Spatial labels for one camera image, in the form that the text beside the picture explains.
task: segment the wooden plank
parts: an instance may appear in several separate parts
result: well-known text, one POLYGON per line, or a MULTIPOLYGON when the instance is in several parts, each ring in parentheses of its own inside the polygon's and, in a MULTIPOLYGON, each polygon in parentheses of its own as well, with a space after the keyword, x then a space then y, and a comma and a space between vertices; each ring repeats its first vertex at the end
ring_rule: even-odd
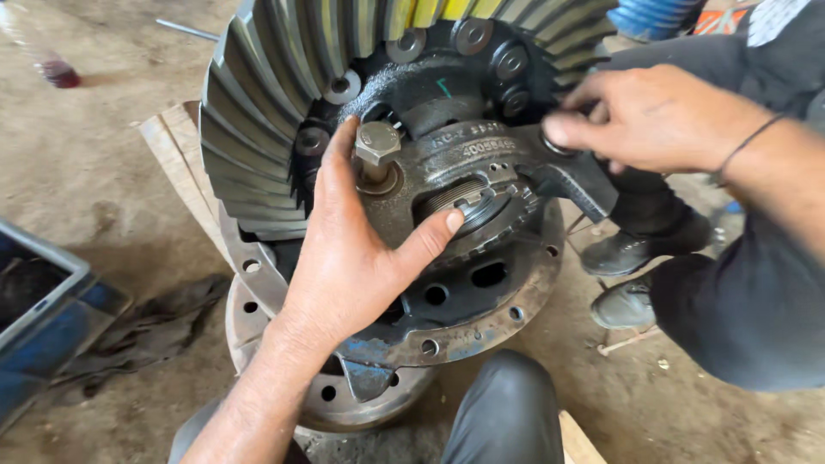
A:
POLYGON ((147 119, 139 126, 140 134, 160 163, 177 195, 189 208, 227 263, 231 263, 229 251, 226 249, 218 226, 217 200, 209 187, 209 179, 204 172, 203 163, 200 162, 200 137, 197 124, 190 114, 184 105, 178 105, 147 119), (168 115, 174 134, 164 119, 164 115, 168 115), (179 143, 186 147, 189 163, 179 143))
POLYGON ((565 464, 607 464, 567 411, 559 413, 565 464))
POLYGON ((199 105, 199 102, 175 105, 161 113, 161 117, 183 154, 183 159, 203 194, 215 223, 218 223, 218 199, 212 192, 212 184, 209 182, 209 176, 206 175, 203 160, 200 157, 200 132, 197 123, 199 105))

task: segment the boot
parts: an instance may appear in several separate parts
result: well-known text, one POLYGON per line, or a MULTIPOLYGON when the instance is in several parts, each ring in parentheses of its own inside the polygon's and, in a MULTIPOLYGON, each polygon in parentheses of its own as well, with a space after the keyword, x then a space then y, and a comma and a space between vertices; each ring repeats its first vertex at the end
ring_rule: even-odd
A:
POLYGON ((621 283, 599 295, 590 315, 605 329, 630 329, 656 321, 650 302, 650 272, 621 283))
POLYGON ((585 248, 582 268, 593 276, 626 276, 655 258, 695 253, 710 242, 710 222, 695 211, 674 230, 670 235, 645 237, 619 232, 585 248))

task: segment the differential case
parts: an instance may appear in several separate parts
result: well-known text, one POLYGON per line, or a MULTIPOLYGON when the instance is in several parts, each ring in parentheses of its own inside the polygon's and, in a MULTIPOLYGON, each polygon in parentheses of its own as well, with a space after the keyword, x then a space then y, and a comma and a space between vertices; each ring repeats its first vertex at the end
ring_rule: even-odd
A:
POLYGON ((605 18, 614 5, 244 2, 221 36, 200 112, 238 272, 227 309, 238 371, 280 311, 320 155, 350 114, 397 137, 353 161, 367 216, 389 246, 441 209, 459 207, 466 221, 373 325, 337 348, 300 423, 324 432, 381 424, 436 366, 501 343, 535 316, 561 265, 558 198, 595 222, 615 204, 594 158, 553 146, 539 127, 604 59, 594 46, 614 32, 605 18))

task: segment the bracelet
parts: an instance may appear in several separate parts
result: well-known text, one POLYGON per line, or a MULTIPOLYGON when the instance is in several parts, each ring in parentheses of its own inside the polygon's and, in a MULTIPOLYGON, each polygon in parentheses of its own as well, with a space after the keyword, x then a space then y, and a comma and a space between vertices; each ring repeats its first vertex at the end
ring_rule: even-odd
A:
POLYGON ((781 121, 782 119, 785 119, 784 114, 780 113, 778 115, 774 115, 771 118, 770 121, 768 121, 764 125, 762 125, 762 127, 760 127, 750 137, 746 138, 745 141, 742 142, 741 145, 739 145, 731 154, 729 154, 728 157, 722 162, 722 166, 715 173, 713 173, 713 179, 714 179, 714 182, 716 183, 716 185, 718 185, 719 187, 727 186, 727 183, 724 181, 724 171, 728 167, 730 162, 733 160, 733 158, 737 154, 739 154, 739 152, 741 152, 743 149, 745 149, 745 147, 747 147, 751 142, 753 142, 753 140, 757 136, 759 136, 759 134, 761 134, 762 132, 765 132, 769 127, 771 127, 772 125, 774 125, 777 122, 781 121))

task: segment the plastic bottle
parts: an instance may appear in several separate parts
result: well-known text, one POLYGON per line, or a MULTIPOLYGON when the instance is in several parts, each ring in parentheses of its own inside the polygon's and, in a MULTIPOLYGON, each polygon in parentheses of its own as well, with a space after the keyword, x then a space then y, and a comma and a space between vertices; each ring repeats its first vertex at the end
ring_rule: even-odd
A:
POLYGON ((45 46, 30 12, 21 5, 0 0, 0 29, 17 43, 35 62, 40 75, 57 88, 80 85, 80 76, 54 50, 45 46))

